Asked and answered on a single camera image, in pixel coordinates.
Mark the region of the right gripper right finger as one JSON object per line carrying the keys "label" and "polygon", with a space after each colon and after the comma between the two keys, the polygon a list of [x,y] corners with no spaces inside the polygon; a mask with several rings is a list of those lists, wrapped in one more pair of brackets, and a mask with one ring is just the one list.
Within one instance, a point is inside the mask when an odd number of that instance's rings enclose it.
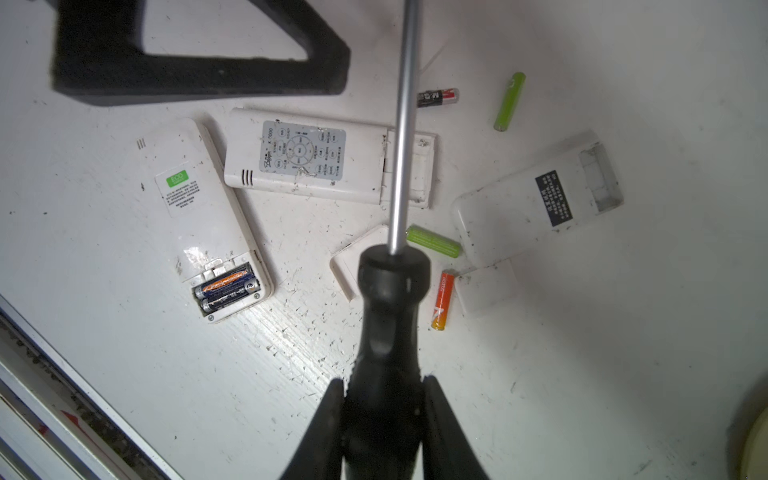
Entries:
{"label": "right gripper right finger", "polygon": [[488,479],[434,376],[424,378],[425,479]]}

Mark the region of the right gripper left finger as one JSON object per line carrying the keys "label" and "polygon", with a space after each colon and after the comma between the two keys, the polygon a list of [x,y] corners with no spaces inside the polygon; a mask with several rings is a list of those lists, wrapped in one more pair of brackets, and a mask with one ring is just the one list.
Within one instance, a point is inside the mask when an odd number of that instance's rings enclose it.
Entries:
{"label": "right gripper left finger", "polygon": [[281,479],[339,480],[344,382],[333,379]]}

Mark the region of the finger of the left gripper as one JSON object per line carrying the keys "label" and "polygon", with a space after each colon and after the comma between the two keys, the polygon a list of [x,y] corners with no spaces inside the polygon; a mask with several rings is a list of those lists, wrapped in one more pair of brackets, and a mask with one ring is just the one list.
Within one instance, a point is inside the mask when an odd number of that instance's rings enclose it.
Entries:
{"label": "finger of the left gripper", "polygon": [[58,14],[51,86],[97,107],[217,98],[338,95],[351,50],[306,1],[255,7],[306,53],[306,59],[152,55],[143,50],[142,1],[55,1]]}

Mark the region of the black yellow screwdriver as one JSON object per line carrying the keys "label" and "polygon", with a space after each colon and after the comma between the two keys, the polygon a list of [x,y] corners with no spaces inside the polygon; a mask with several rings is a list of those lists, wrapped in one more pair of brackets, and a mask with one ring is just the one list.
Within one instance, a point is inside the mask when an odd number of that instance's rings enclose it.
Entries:
{"label": "black yellow screwdriver", "polygon": [[362,334],[344,402],[342,447],[350,479],[409,479],[422,437],[417,316],[430,261],[407,243],[422,4],[404,4],[388,240],[360,257]]}

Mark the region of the white battery cover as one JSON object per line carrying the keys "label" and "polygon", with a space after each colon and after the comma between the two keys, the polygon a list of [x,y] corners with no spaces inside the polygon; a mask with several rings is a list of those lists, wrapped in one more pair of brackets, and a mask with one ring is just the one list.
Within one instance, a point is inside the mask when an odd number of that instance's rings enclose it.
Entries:
{"label": "white battery cover", "polygon": [[457,277],[455,293],[464,315],[484,312],[519,293],[519,282],[509,259]]}
{"label": "white battery cover", "polygon": [[376,225],[332,255],[329,267],[347,301],[354,302],[360,297],[358,287],[360,256],[372,246],[385,244],[387,238],[388,227],[385,224]]}

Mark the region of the dark silver battery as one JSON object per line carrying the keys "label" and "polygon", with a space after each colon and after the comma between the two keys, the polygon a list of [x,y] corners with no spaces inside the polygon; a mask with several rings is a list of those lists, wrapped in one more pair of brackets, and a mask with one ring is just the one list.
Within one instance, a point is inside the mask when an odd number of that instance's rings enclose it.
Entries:
{"label": "dark silver battery", "polygon": [[204,313],[210,314],[260,290],[260,283],[252,278],[238,285],[228,286],[223,290],[211,293],[199,302],[199,306]]}

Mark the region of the blue orange battery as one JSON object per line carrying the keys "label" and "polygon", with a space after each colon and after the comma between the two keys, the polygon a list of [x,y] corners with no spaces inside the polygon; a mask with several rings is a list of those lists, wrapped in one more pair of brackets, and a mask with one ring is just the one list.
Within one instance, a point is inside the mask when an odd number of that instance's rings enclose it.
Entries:
{"label": "blue orange battery", "polygon": [[245,285],[254,278],[252,269],[248,265],[242,265],[194,287],[193,294],[198,300],[217,298]]}

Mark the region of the green battery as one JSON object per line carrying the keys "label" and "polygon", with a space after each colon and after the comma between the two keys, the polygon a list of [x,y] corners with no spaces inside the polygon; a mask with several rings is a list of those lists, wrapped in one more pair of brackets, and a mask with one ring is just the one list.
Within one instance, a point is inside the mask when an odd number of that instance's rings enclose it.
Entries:
{"label": "green battery", "polygon": [[526,79],[527,76],[525,73],[516,72],[508,81],[504,96],[494,121],[494,129],[496,131],[505,132],[508,130],[519,103]]}
{"label": "green battery", "polygon": [[411,225],[406,231],[409,242],[425,247],[434,252],[456,259],[462,253],[459,242],[424,229],[417,225]]}

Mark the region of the white red remote control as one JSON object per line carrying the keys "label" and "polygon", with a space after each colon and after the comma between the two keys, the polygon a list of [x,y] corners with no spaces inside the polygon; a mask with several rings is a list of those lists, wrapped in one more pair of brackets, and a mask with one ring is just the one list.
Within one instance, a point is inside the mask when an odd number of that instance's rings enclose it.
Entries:
{"label": "white red remote control", "polygon": [[584,132],[545,149],[529,168],[458,197],[452,216],[469,261],[488,267],[623,202],[604,144]]}

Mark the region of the black battery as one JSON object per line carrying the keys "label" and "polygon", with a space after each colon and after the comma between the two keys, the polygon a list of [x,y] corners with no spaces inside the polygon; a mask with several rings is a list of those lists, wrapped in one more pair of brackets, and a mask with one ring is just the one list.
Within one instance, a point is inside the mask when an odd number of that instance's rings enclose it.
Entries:
{"label": "black battery", "polygon": [[457,103],[459,90],[456,88],[427,90],[417,95],[417,107],[429,108]]}

